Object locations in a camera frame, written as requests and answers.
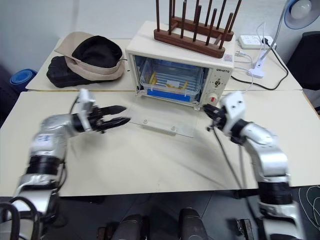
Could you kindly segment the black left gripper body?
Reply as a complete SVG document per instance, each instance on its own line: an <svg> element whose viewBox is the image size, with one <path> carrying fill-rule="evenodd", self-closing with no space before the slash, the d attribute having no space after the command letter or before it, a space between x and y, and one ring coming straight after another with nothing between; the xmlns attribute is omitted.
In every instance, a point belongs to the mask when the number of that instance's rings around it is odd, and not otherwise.
<svg viewBox="0 0 320 240"><path fill-rule="evenodd" d="M110 107L93 106L92 112L88 115L89 124L93 131L104 133L110 125L104 121L104 116L110 114Z"/></svg>

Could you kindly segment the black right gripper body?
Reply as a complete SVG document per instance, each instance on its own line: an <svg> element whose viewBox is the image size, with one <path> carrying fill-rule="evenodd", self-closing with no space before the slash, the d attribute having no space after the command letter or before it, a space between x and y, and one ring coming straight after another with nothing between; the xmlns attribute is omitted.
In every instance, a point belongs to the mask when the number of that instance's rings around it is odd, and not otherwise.
<svg viewBox="0 0 320 240"><path fill-rule="evenodd" d="M225 108L218 108L214 106L212 110L212 125L217 127L219 130L222 130L226 125L226 121L227 118Z"/></svg>

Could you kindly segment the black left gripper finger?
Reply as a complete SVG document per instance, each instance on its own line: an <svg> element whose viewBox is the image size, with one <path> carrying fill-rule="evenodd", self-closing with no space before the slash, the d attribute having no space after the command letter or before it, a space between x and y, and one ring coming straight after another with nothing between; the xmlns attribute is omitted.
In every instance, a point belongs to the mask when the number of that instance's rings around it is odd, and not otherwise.
<svg viewBox="0 0 320 240"><path fill-rule="evenodd" d="M112 105L106 107L106 115L116 115L120 114L121 112L125 111L127 108L121 105Z"/></svg>
<svg viewBox="0 0 320 240"><path fill-rule="evenodd" d="M116 117L103 123L104 129L116 128L127 124L131 120L130 117Z"/></svg>

